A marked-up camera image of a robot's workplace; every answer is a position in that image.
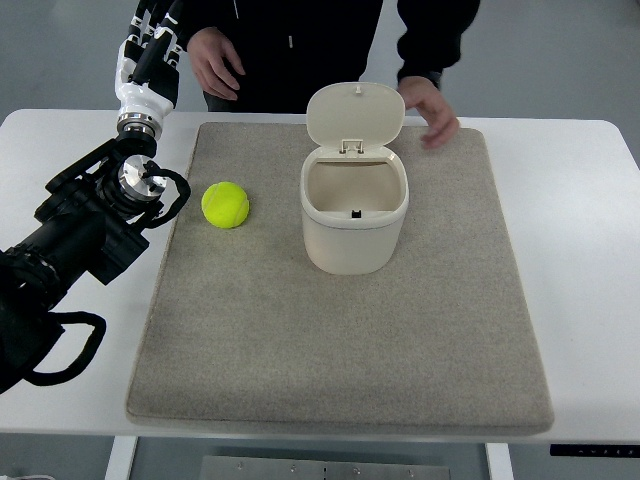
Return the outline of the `person's right hand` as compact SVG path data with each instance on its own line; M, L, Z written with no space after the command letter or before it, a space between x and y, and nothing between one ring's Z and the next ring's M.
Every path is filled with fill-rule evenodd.
M238 78L246 74L233 43L215 27L196 32L188 41L191 68L201 89L222 100L236 101Z

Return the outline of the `person's left hand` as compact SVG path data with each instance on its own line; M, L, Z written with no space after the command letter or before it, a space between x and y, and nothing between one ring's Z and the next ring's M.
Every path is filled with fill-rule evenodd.
M427 78L408 76L398 83L398 92L407 110L415 109L427 123L421 137L425 149L444 146L458 133L460 123L439 89Z

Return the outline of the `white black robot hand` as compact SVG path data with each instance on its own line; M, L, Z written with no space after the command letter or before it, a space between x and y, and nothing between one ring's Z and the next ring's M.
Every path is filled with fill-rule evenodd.
M118 129L139 124L160 134L177 104L183 1L140 1L118 52Z

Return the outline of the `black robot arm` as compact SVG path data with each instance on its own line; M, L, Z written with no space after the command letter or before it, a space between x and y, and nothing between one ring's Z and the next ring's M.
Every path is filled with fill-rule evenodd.
M40 226L1 254L1 389L21 381L52 386L80 375L106 333L93 313L57 312L73 284L90 273L108 284L148 248L146 229L176 217L191 189L180 174L157 165L158 118L124 113L115 138L61 171L35 212ZM39 372L68 325L92 331L68 367Z

